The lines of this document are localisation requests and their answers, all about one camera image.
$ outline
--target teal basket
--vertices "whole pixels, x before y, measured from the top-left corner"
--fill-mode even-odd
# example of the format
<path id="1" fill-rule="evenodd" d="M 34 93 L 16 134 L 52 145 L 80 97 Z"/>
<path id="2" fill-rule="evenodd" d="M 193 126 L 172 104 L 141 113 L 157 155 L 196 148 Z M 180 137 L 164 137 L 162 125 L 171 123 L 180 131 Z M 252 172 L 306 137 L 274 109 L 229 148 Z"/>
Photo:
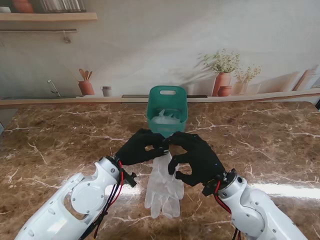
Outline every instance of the teal basket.
<path id="1" fill-rule="evenodd" d="M 179 124 L 158 124 L 151 122 L 159 116 L 161 110 L 165 116 L 173 114 L 180 119 Z M 180 86 L 155 86 L 150 90 L 148 108 L 146 111 L 149 128 L 153 133 L 162 134 L 165 138 L 175 132 L 183 132 L 188 119 L 187 93 Z"/>

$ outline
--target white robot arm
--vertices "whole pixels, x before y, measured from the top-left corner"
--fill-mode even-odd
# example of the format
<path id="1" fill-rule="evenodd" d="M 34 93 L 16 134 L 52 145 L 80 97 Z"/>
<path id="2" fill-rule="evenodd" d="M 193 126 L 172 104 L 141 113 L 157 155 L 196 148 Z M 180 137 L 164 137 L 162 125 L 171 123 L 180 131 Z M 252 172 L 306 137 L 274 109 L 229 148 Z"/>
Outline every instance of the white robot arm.
<path id="1" fill-rule="evenodd" d="M 206 185 L 202 193 L 209 195 L 215 184 Z M 233 169 L 217 192 L 231 210 L 234 226 L 248 240 L 307 240 L 303 233 L 263 191 L 252 188 Z"/>
<path id="2" fill-rule="evenodd" d="M 95 163 L 91 176 L 82 173 L 69 178 L 63 186 L 24 224 L 15 240 L 78 240 L 107 204 L 105 189 L 119 181 L 120 170 L 112 159 Z M 77 219 L 64 204 L 70 195 L 73 209 L 83 215 Z"/>

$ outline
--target black gloved hand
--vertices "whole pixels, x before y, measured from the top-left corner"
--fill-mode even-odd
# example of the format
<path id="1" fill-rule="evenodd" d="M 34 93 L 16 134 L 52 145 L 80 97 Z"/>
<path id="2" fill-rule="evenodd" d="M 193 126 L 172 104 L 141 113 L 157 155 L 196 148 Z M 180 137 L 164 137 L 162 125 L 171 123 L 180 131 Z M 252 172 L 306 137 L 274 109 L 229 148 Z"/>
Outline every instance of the black gloved hand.
<path id="1" fill-rule="evenodd" d="M 169 174 L 174 174 L 178 164 L 190 164 L 192 174 L 176 172 L 176 179 L 181 179 L 184 183 L 195 186 L 199 183 L 207 183 L 210 180 L 223 178 L 225 168 L 217 155 L 212 151 L 208 143 L 202 140 L 198 134 L 175 132 L 168 137 L 164 144 L 181 146 L 187 153 L 174 155 L 168 165 Z"/>
<path id="2" fill-rule="evenodd" d="M 163 147 L 164 139 L 160 133 L 141 128 L 119 149 L 115 158 L 123 165 L 133 165 L 163 156 L 169 152 Z M 150 145 L 154 149 L 147 151 L 145 147 Z"/>

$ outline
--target flower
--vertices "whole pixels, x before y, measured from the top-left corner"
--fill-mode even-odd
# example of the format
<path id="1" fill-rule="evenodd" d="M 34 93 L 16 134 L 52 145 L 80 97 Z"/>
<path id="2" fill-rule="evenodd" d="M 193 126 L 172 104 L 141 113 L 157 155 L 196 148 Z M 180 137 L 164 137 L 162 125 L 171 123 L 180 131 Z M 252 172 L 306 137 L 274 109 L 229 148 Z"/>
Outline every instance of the flower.
<path id="1" fill-rule="evenodd" d="M 246 72 L 237 69 L 235 71 L 236 81 L 237 83 L 248 83 L 250 82 L 254 77 L 256 77 L 261 72 L 261 66 L 256 66 L 253 68 L 254 65 L 248 66 Z"/>
<path id="2" fill-rule="evenodd" d="M 224 48 L 221 52 L 217 51 L 214 55 L 206 54 L 203 60 L 204 64 L 216 73 L 231 73 L 238 69 L 239 56 L 240 54 L 234 52 L 226 54 L 226 49 Z"/>

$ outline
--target brown marble surface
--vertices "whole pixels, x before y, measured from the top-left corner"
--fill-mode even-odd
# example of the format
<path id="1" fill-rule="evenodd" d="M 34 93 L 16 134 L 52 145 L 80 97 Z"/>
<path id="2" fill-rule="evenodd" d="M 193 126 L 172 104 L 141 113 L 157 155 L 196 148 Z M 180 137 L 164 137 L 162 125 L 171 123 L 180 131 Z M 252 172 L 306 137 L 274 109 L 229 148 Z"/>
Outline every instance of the brown marble surface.
<path id="1" fill-rule="evenodd" d="M 92 174 L 140 128 L 146 104 L 42 105 L 19 109 L 0 136 L 0 239 L 12 240 L 70 176 Z M 186 132 L 212 145 L 227 170 L 261 188 L 309 240 L 320 239 L 320 113 L 311 103 L 191 103 Z M 172 154 L 182 149 L 172 147 Z M 144 208 L 151 163 L 127 166 L 124 187 L 100 240 L 229 240 L 230 216 L 202 186 L 185 185 L 181 216 L 152 219 Z M 185 164 L 182 168 L 188 172 Z"/>

